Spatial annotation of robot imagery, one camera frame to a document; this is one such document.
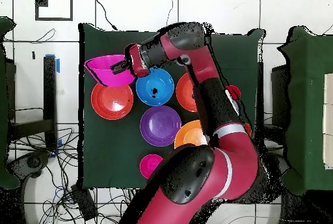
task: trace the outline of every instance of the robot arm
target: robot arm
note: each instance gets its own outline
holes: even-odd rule
[[[203,204],[212,198],[236,199],[256,178],[258,155],[221,82],[206,39],[199,23],[177,23],[140,45],[126,48],[127,64],[137,76],[146,76],[150,67],[175,60],[186,68],[209,143],[185,145],[171,152],[141,195],[133,199],[121,224],[189,224]],[[125,67],[119,64],[113,71],[121,72]],[[140,208],[130,223],[135,205]]]

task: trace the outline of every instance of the bowl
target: bowl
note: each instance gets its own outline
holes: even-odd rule
[[[140,131],[147,143],[155,147],[172,144],[181,128],[181,119],[169,106],[149,108],[140,121]]]
[[[183,74],[176,86],[176,97],[182,108],[197,112],[196,104],[193,96],[193,85],[189,74]]]
[[[139,169],[144,178],[149,179],[156,167],[163,161],[157,154],[149,154],[143,157]]]
[[[124,55],[104,55],[87,60],[85,67],[100,85],[122,87],[132,83],[135,76],[129,69],[114,75],[110,67],[123,60],[125,60]]]
[[[188,122],[178,131],[174,140],[174,148],[185,144],[194,144],[196,146],[207,144],[199,120]]]
[[[99,83],[91,93],[94,111],[107,120],[124,118],[133,106],[133,92],[128,85],[123,87],[104,87]]]
[[[174,94],[174,81],[167,71],[151,68],[149,75],[138,78],[136,91],[143,103],[150,106],[163,105]]]

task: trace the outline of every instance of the magenta bowl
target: magenta bowl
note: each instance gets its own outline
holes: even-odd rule
[[[104,55],[85,62],[85,68],[101,85],[107,87],[121,87],[129,85],[135,79],[130,70],[114,75],[110,67],[125,59],[124,55]]]
[[[157,154],[149,154],[143,157],[140,162],[140,172],[144,178],[149,179],[156,167],[163,161],[163,158]]]

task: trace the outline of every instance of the floor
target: floor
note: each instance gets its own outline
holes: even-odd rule
[[[271,103],[271,69],[285,64],[283,55],[276,49],[286,41],[289,28],[305,25],[313,33],[321,35],[333,24],[333,0],[149,0],[145,8],[133,6],[133,0],[98,0],[105,7],[109,21],[119,30],[156,31],[167,23],[177,21],[206,21],[211,23],[218,33],[246,34],[251,29],[266,30],[263,40],[265,112],[272,111]],[[70,140],[78,132],[78,65],[79,65],[79,31],[78,23],[92,23],[96,27],[111,31],[113,28],[105,19],[105,14],[96,0],[73,0],[73,21],[35,21],[34,0],[0,0],[0,15],[12,18],[16,23],[13,31],[5,35],[6,56],[14,59],[16,72],[16,109],[43,107],[43,56],[55,54],[60,59],[60,72],[57,73],[57,103],[59,137],[62,142]],[[40,17],[70,16],[69,0],[48,0],[48,7],[39,8]],[[33,44],[50,31],[43,39],[55,34],[50,41]],[[38,120],[42,110],[18,111],[16,122]],[[77,153],[77,138],[73,139],[67,152]],[[13,144],[10,160],[27,153],[27,147]],[[62,159],[67,154],[60,152]],[[66,166],[70,184],[77,180],[75,162]],[[50,158],[49,169],[53,173],[53,182],[60,186],[60,168],[56,158]],[[104,215],[118,218],[120,209],[126,205],[122,197],[110,203],[111,195],[123,195],[120,189],[94,189],[91,191]],[[30,179],[25,192],[25,211],[28,224],[38,224],[55,198],[55,187],[48,170],[37,179]],[[280,216],[280,199],[271,204],[225,204],[209,219],[207,224],[277,224]],[[86,224],[114,224],[111,220],[99,217],[98,222]],[[73,221],[57,221],[57,224],[73,224]]]

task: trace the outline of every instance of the table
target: table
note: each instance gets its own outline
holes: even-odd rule
[[[80,55],[84,61],[101,55],[123,54],[126,45],[142,42],[156,33],[129,31],[101,31],[89,24],[80,30]],[[249,35],[213,35],[212,46],[219,66],[230,84],[241,91],[246,113],[254,123],[256,86],[258,76],[258,41],[263,36],[261,29]],[[150,106],[142,103],[134,94],[131,112],[120,120],[105,120],[98,116],[90,103],[90,95],[96,82],[80,62],[84,71],[84,141],[83,141],[83,187],[84,188],[142,188],[146,179],[139,171],[141,159],[155,153],[165,157],[174,145],[154,147],[140,134],[139,122]],[[177,64],[164,68],[174,79],[175,88],[185,69]],[[175,109],[182,124],[199,119],[197,113],[184,110],[176,93],[165,104]]]
[[[333,190],[333,170],[325,170],[323,163],[324,76],[333,73],[333,36],[314,36],[300,26],[289,33],[280,49],[291,72],[286,144],[292,169],[282,180],[295,195]]]

